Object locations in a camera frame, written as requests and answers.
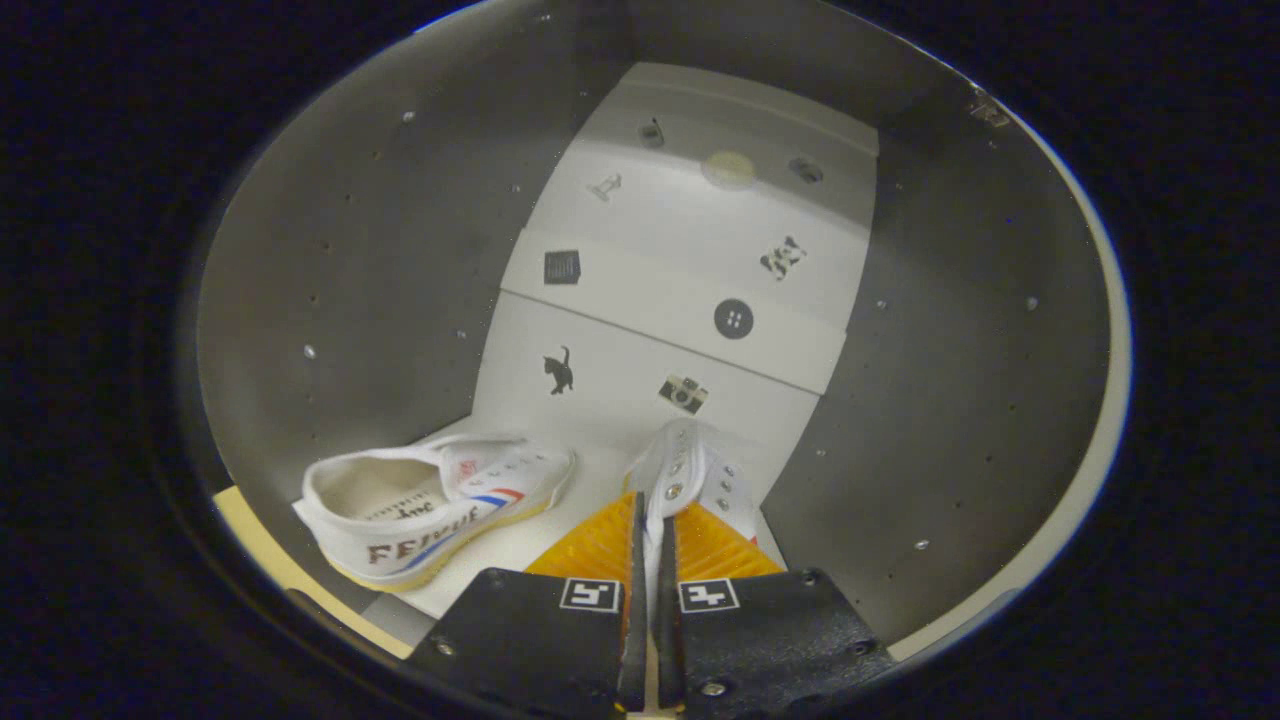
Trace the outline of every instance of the shoe insole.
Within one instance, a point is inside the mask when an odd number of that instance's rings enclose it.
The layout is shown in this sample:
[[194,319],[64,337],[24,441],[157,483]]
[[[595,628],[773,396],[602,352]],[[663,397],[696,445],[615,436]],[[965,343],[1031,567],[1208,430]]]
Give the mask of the shoe insole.
[[325,507],[353,520],[403,520],[448,502],[440,473],[416,460],[361,457],[340,470],[340,482],[320,489]]

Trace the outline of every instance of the black border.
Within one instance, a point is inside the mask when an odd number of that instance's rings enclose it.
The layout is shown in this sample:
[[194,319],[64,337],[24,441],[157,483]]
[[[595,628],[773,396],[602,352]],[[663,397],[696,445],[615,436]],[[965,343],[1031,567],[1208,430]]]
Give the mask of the black border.
[[[307,619],[216,539],[207,503],[155,492],[225,482],[207,447],[183,447],[170,384],[166,328],[192,252],[180,238],[306,97],[457,5],[101,3],[18,8],[6,23],[20,63],[6,113],[18,132],[5,133],[19,170],[4,195],[19,237],[4,268],[18,331],[5,392],[20,421],[4,528],[23,591],[9,633],[27,652],[5,684],[19,711],[463,716]],[[852,5],[1062,155],[1115,242],[1137,361],[1130,423],[1078,539],[997,623],[860,714],[1261,711],[1260,664],[1239,659],[1265,656],[1274,607],[1258,592],[1274,560],[1249,520],[1275,516],[1275,393],[1248,357],[1275,343],[1271,296],[1248,283],[1276,275],[1258,219],[1267,132],[1248,118],[1266,97],[1274,23],[1247,8],[1101,1]]]

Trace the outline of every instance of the black cat sticker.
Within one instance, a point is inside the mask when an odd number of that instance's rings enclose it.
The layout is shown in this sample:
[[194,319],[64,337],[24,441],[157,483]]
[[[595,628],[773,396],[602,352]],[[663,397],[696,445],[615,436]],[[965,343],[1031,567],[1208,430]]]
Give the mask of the black cat sticker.
[[556,378],[556,389],[552,391],[552,395],[563,395],[564,388],[573,389],[573,370],[568,366],[568,348],[563,345],[561,348],[564,350],[563,361],[547,355],[543,356],[543,372]]
[[787,270],[806,255],[809,254],[796,245],[791,236],[787,236],[781,247],[774,247],[765,255],[760,255],[760,264],[764,265],[765,270],[773,273],[773,279],[782,282],[782,278],[787,277]]

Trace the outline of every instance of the white sneaker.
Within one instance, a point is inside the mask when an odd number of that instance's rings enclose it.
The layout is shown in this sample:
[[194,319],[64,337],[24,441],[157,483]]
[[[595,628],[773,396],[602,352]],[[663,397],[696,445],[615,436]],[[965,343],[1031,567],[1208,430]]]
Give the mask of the white sneaker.
[[755,542],[755,503],[742,468],[722,450],[726,445],[716,428],[681,418],[663,425],[627,471],[623,492],[641,491],[646,497],[644,560],[649,607],[657,607],[658,562],[667,518],[698,502]]
[[471,538],[553,506],[573,465],[571,450],[516,436],[449,436],[320,460],[293,509],[334,568],[403,592]]

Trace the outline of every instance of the cat icon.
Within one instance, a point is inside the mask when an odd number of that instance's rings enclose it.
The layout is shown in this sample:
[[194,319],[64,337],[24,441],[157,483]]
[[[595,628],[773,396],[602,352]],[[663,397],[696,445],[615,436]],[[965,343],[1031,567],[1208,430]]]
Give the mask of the cat icon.
[[552,391],[552,395],[563,395],[566,387],[573,389],[573,370],[568,366],[568,348],[563,345],[561,348],[564,350],[563,361],[543,356],[543,372],[556,378],[556,389]]

